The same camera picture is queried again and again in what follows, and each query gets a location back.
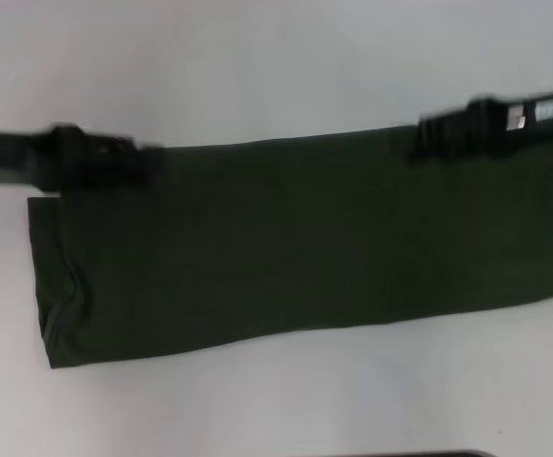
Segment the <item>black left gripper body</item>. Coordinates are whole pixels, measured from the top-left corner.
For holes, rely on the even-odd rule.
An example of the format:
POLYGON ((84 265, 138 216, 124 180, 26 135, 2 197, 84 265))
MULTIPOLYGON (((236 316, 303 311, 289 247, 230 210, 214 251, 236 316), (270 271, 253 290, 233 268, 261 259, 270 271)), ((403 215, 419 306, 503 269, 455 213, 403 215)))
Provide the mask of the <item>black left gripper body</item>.
POLYGON ((79 184, 96 151, 96 138, 75 126, 35 133, 0 132, 0 184, 45 192, 79 184))

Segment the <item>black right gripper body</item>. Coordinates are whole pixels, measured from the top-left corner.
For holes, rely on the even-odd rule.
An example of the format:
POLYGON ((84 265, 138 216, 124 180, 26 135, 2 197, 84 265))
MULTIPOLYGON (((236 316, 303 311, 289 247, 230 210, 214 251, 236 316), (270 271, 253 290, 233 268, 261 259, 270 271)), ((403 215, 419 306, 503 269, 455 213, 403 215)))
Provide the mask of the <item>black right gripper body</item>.
POLYGON ((468 107, 473 146, 512 150, 553 140, 553 92, 517 99, 487 97, 468 107))

